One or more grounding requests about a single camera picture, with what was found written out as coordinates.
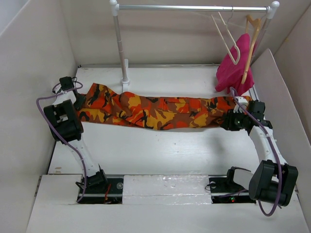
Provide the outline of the orange camouflage trousers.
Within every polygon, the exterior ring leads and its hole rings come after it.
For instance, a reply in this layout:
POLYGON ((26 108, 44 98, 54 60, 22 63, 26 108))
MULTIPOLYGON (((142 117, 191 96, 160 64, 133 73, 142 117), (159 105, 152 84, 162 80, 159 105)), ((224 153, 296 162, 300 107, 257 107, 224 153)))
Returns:
POLYGON ((93 83, 77 112, 82 122, 166 131, 220 126, 236 102, 232 97, 210 99, 145 97, 131 92, 118 94, 106 85, 93 83))

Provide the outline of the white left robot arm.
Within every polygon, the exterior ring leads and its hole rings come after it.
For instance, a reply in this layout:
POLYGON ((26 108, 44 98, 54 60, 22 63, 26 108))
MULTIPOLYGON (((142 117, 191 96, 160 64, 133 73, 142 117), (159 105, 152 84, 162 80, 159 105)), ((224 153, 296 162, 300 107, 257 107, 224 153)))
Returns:
POLYGON ((108 180, 101 167, 92 161, 82 138, 84 129, 77 110, 81 109, 86 98, 77 92, 75 83, 71 77, 60 78, 59 84, 53 88, 57 95, 55 102, 42 110, 53 138, 68 147, 83 172, 82 182, 78 185, 85 184, 86 189, 101 193, 108 188, 108 180))

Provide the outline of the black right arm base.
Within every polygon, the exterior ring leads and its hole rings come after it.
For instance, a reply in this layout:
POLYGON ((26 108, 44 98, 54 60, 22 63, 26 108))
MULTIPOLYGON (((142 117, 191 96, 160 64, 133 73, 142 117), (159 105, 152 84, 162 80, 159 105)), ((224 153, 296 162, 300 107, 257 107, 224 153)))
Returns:
POLYGON ((205 190, 211 194, 213 204, 253 203, 248 187, 253 173, 245 168, 233 166, 225 175, 208 175, 205 190))

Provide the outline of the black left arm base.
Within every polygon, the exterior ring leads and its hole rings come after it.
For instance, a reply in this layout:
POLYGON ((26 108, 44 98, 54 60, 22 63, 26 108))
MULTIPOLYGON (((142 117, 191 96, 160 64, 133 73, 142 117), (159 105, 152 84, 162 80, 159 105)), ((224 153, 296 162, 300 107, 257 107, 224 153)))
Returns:
POLYGON ((105 187, 87 188, 83 193, 82 183, 76 182, 79 187, 77 200, 79 204, 122 204, 123 197, 123 176, 108 177, 108 184, 105 187))

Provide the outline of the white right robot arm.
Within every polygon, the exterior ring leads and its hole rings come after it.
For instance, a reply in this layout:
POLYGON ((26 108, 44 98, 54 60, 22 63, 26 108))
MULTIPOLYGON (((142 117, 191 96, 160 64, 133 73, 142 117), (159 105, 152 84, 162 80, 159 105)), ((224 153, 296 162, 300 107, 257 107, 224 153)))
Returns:
POLYGON ((221 127, 228 131, 247 131, 255 145, 259 166, 254 172, 232 167, 225 178, 225 186, 230 191, 242 186, 253 200, 287 206, 298 170, 282 157, 273 137, 272 124, 264 118, 264 102, 247 100, 245 97, 236 97, 234 100, 236 106, 227 112, 221 127))

